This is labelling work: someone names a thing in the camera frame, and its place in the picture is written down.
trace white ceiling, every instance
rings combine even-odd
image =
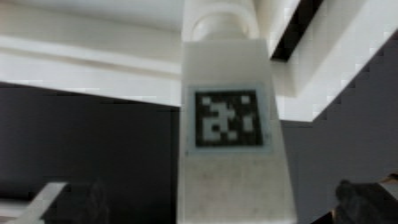
[[[33,7],[179,31],[184,0],[5,0]]]

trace dark object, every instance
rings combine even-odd
[[[40,217],[45,224],[108,224],[100,185],[67,184]]]
[[[315,220],[310,224],[333,224],[331,221],[331,213],[328,212]]]
[[[390,173],[388,174],[388,178],[394,179],[394,180],[398,180],[398,174],[395,173]]]
[[[321,2],[323,0],[301,0],[298,3],[282,38],[276,43],[276,48],[271,54],[273,60],[289,60],[289,56],[301,39]]]
[[[340,181],[335,196],[335,224],[398,223],[398,201],[378,184]]]

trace wall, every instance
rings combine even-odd
[[[173,223],[175,108],[0,84],[0,198],[99,180],[111,224]]]
[[[315,121],[283,122],[299,224],[335,206],[340,179],[376,182],[398,171],[398,41],[356,75]]]

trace black surface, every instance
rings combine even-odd
[[[44,224],[108,224],[108,203],[100,183],[67,183],[40,216]]]
[[[323,0],[299,0],[271,59],[287,61]]]
[[[241,97],[248,98],[248,103],[241,102]],[[209,105],[202,104],[202,99],[209,99]],[[223,104],[227,110],[232,111],[230,118],[220,114],[218,110],[211,110],[212,104]],[[243,130],[243,117],[252,117],[252,131]],[[220,140],[205,140],[202,134],[204,119],[227,119],[227,131],[220,128],[220,123],[212,124],[212,132],[220,134]],[[227,132],[236,133],[236,139],[227,137]],[[257,96],[253,90],[244,91],[205,91],[195,93],[195,145],[200,149],[218,149],[223,146],[260,146],[260,124],[257,112]]]
[[[173,223],[177,109],[0,84],[0,197],[99,180],[109,223]]]

